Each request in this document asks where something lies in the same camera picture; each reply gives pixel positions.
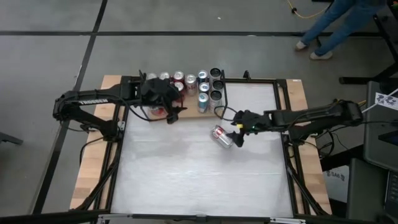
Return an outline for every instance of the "blue jeans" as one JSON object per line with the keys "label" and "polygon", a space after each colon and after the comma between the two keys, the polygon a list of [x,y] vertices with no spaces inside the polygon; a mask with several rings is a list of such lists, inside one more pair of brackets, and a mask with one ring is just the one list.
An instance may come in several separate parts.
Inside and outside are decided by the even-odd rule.
{"label": "blue jeans", "polygon": [[370,6],[365,0],[335,0],[329,10],[308,30],[302,38],[309,45],[326,27],[352,8],[343,25],[339,27],[322,46],[315,50],[322,56],[341,44],[354,31],[364,27],[382,6]]}

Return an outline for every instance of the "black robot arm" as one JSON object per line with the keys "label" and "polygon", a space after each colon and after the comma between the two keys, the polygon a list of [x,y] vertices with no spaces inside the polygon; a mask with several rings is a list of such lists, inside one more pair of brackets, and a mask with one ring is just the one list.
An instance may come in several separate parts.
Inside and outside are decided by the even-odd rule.
{"label": "black robot arm", "polygon": [[143,81],[131,78],[105,90],[68,91],[55,100],[53,117],[57,121],[75,120],[83,129],[95,128],[101,131],[105,141],[117,141],[119,128],[117,121],[105,121],[82,110],[80,106],[114,103],[123,106],[161,106],[167,112],[166,120],[172,124],[178,114],[186,108],[173,107],[172,102],[179,99],[180,93],[170,80],[154,78]]}
{"label": "black robot arm", "polygon": [[310,134],[321,133],[337,125],[357,126],[363,121],[358,104],[352,101],[334,101],[319,108],[301,111],[274,110],[263,115],[249,110],[238,111],[232,125],[239,128],[239,133],[229,133],[238,147],[242,147],[245,134],[258,134],[264,131],[289,132],[290,142],[303,144]]}

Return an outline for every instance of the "soda can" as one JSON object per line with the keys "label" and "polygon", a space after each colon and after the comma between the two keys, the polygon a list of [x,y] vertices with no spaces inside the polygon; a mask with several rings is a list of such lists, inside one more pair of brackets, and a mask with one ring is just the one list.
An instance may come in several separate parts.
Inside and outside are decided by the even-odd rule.
{"label": "soda can", "polygon": [[185,99],[184,95],[185,95],[185,89],[184,89],[184,84],[180,83],[180,82],[175,82],[174,86],[177,87],[178,92],[180,93],[181,98],[175,100],[177,103],[181,103],[181,100],[183,101]]}
{"label": "soda can", "polygon": [[155,116],[166,115],[166,110],[161,106],[151,106],[149,107],[149,112]]}
{"label": "soda can", "polygon": [[213,83],[215,80],[221,79],[221,71],[218,68],[212,68],[210,70],[210,83]]}
{"label": "soda can", "polygon": [[150,80],[150,79],[153,79],[153,78],[157,78],[157,75],[154,74],[154,73],[149,73],[149,74],[147,75],[147,80]]}
{"label": "soda can", "polygon": [[220,91],[222,94],[224,92],[224,83],[221,80],[215,80],[211,85],[211,89]]}
{"label": "soda can", "polygon": [[213,90],[210,93],[210,100],[209,100],[209,110],[214,113],[214,109],[216,106],[221,106],[223,104],[222,94],[220,91]]}
{"label": "soda can", "polygon": [[227,132],[218,125],[210,131],[210,137],[226,149],[229,149],[234,144],[234,141],[227,136]]}
{"label": "soda can", "polygon": [[162,72],[162,73],[159,75],[159,78],[160,78],[161,80],[165,80],[166,78],[170,78],[170,74],[169,74],[168,72]]}
{"label": "soda can", "polygon": [[210,85],[209,83],[201,83],[199,84],[199,93],[206,93],[209,95]]}
{"label": "soda can", "polygon": [[184,84],[184,73],[181,71],[176,71],[173,76],[174,82],[180,82]]}
{"label": "soda can", "polygon": [[207,79],[208,79],[207,72],[204,71],[204,70],[200,70],[198,72],[198,79],[199,79],[198,84],[201,84],[203,82],[207,82]]}
{"label": "soda can", "polygon": [[185,77],[185,86],[187,87],[187,94],[195,96],[198,91],[197,77],[194,75],[187,75],[187,77]]}
{"label": "soda can", "polygon": [[206,113],[209,104],[209,96],[206,93],[200,93],[198,95],[198,112]]}

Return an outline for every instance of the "white board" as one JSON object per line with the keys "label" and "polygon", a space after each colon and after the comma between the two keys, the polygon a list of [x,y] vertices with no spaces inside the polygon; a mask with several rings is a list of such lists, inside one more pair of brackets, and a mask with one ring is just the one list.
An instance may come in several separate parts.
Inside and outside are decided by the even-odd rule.
{"label": "white board", "polygon": [[[227,83],[227,90],[235,110],[276,109],[272,85]],[[238,130],[218,118],[169,125],[129,114],[111,212],[292,217],[280,134],[245,136],[243,147],[224,149],[210,138],[216,124]]]}

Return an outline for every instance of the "gray floor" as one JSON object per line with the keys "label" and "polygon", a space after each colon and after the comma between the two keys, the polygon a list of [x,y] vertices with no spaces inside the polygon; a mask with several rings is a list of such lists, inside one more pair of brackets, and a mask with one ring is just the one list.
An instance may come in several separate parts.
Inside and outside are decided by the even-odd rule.
{"label": "gray floor", "polygon": [[[299,12],[327,6],[293,1]],[[0,0],[0,30],[92,30],[100,0]],[[303,31],[315,19],[291,15],[285,1],[109,0],[100,30]],[[328,28],[333,31],[342,20]],[[370,23],[363,31],[376,31]],[[54,99],[72,89],[89,37],[0,36],[0,131],[22,138],[23,146],[0,145],[0,216],[29,212],[58,124]],[[349,38],[328,62],[309,61],[294,52],[296,37],[97,37],[82,90],[98,88],[103,75],[220,67],[229,77],[249,70],[254,78],[302,79],[309,106],[334,98],[361,101],[365,86],[343,86],[338,77],[370,77],[392,63],[380,38]],[[352,147],[363,128],[339,132]],[[86,134],[68,132],[45,212],[69,207]],[[343,150],[337,146],[336,151]]]}

